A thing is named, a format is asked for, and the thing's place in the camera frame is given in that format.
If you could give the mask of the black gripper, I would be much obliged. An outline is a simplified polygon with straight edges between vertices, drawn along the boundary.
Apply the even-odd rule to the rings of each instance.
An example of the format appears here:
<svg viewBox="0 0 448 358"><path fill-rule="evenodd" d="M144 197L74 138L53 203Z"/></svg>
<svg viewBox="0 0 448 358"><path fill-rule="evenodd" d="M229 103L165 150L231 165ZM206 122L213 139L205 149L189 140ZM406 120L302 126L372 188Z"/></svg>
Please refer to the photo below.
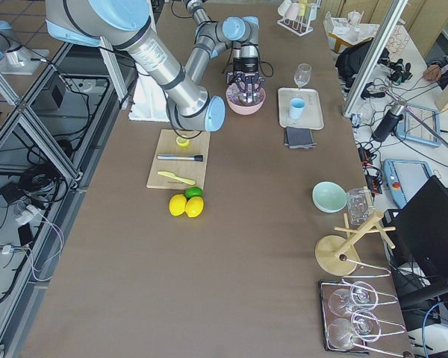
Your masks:
<svg viewBox="0 0 448 358"><path fill-rule="evenodd" d="M260 101L260 88L264 79L259 73L258 57L235 57L232 61L232 71L227 72L226 83L237 86L236 99L240 103L247 102L247 93L250 103Z"/></svg>

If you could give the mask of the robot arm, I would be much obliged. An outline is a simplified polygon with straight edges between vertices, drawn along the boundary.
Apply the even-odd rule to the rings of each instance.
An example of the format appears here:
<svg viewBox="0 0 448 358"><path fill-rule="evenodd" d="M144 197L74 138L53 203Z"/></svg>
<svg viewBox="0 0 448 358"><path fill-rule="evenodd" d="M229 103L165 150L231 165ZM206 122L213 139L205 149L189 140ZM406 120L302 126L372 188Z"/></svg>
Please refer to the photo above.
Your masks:
<svg viewBox="0 0 448 358"><path fill-rule="evenodd" d="M202 1L186 1L197 24L190 57L181 65L152 29L146 1L47 1L48 33L68 43L99 46L105 38L126 51L167 94L168 118L180 130L217 131L225 120L225 102L200 86L211 59L232 50L234 69L228 78L240 86L245 104L256 102L264 79L258 69L259 20L230 16L213 22Z"/></svg>
<svg viewBox="0 0 448 358"><path fill-rule="evenodd" d="M197 28L187 74L198 84L209 62L225 51L232 56L232 70L226 75L228 84L236 84L241 92L259 89L264 79L259 73L259 20L255 16L229 18L216 22L210 18L203 1L186 1L186 9Z"/></svg>

